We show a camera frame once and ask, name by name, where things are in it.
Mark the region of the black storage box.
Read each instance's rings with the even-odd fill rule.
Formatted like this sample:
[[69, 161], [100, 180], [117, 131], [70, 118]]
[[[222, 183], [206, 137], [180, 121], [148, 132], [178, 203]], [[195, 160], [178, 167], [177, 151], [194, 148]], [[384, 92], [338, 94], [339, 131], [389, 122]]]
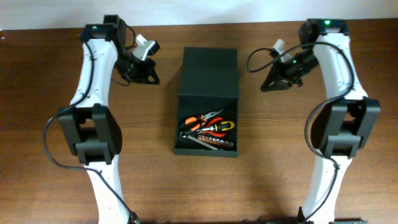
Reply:
[[[175, 132], [174, 154], [184, 156], [238, 156], [238, 128], [227, 131], [223, 138], [234, 142], [232, 148], [213, 151], [189, 139], [181, 138], [183, 120], [212, 111], [220, 111], [215, 117], [223, 121], [238, 122], [239, 69], [238, 50], [205, 47], [185, 47], [183, 51], [182, 76], [178, 91], [178, 113]], [[209, 136], [190, 133], [192, 136]]]

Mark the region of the red diagonal cutters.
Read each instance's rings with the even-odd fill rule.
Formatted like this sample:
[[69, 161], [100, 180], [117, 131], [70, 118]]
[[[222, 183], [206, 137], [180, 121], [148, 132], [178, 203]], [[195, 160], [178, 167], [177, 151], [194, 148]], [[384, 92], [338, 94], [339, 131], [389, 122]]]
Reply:
[[[222, 120], [223, 120], [222, 117], [215, 117], [215, 118], [213, 118], [205, 127], [208, 128], [208, 127], [210, 127], [212, 124], [219, 123], [219, 122], [222, 121]], [[216, 132], [214, 132], [214, 131], [204, 131], [203, 133], [206, 134], [206, 135], [213, 136], [213, 137], [215, 137], [215, 138], [223, 138], [223, 137], [226, 136], [226, 133], [216, 133]]]

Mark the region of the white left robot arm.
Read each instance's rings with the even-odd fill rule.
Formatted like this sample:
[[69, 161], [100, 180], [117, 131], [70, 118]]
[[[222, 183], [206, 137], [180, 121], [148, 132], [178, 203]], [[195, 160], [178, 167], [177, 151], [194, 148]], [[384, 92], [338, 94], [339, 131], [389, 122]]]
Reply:
[[119, 155], [123, 136], [109, 109], [109, 90], [113, 70], [130, 83], [158, 85], [156, 63], [151, 59], [160, 48], [155, 40], [140, 34], [126, 45], [126, 31], [132, 30], [118, 15], [105, 15], [100, 24], [87, 24], [80, 36], [83, 65], [76, 92], [66, 108], [53, 115], [45, 125], [57, 120], [72, 155], [80, 166], [59, 163], [45, 148], [48, 158], [58, 167], [83, 170], [90, 178], [99, 213], [99, 223], [140, 223], [125, 203], [119, 178]]

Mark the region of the orange socket bit rail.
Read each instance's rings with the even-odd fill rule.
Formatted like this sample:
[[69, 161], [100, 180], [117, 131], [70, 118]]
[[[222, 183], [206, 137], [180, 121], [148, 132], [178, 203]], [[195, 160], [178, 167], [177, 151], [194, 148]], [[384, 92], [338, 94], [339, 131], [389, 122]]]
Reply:
[[234, 146], [234, 142], [232, 141], [225, 141], [223, 139], [218, 138], [211, 138], [209, 136], [198, 135], [197, 139], [208, 144], [214, 144], [217, 146], [229, 147], [232, 148]]

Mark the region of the orange black needle-nose pliers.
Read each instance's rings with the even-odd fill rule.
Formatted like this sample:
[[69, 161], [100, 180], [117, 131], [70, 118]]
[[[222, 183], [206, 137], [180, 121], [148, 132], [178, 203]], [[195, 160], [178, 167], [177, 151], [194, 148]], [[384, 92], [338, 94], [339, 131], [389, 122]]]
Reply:
[[203, 128], [207, 123], [210, 122], [211, 118], [214, 118], [217, 114], [221, 112], [222, 110], [212, 111], [207, 114], [191, 116], [183, 120], [182, 124], [180, 125], [180, 130], [185, 134], [194, 133], [195, 131]]

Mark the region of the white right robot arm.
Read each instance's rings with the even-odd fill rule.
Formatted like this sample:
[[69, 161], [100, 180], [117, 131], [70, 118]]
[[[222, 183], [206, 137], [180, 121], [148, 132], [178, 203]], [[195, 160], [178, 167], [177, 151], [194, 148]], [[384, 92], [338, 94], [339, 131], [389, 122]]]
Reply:
[[326, 101], [309, 114], [305, 141], [315, 154], [308, 195], [296, 223], [335, 223], [335, 204], [346, 170], [364, 147], [379, 117], [378, 100], [361, 86], [350, 52], [348, 26], [340, 19], [307, 19], [299, 29], [302, 51], [291, 56], [278, 40], [261, 91], [288, 90], [320, 67]]

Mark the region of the black yellow screwdriver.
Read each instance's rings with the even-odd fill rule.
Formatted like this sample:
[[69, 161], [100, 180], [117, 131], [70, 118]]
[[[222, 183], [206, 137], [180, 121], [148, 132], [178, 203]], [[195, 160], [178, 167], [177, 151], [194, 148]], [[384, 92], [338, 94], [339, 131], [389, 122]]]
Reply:
[[235, 126], [235, 122], [233, 121], [220, 121], [219, 123], [214, 123], [207, 127], [201, 128], [198, 130], [198, 132], [204, 133], [205, 131], [211, 131], [214, 133], [223, 133], [234, 129]]

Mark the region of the silver ratchet wrench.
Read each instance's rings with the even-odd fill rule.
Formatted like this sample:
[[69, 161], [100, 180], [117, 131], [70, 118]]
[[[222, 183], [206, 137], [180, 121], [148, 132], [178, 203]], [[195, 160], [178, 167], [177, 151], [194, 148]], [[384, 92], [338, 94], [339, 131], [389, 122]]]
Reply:
[[202, 146], [205, 146], [206, 148], [213, 150], [213, 151], [219, 151], [223, 150], [223, 145], [219, 144], [218, 142], [213, 142], [210, 141], [209, 139], [202, 139], [201, 136], [194, 137], [191, 134], [187, 134], [184, 132], [179, 132], [178, 134], [181, 138], [189, 139], [195, 143], [198, 143]]

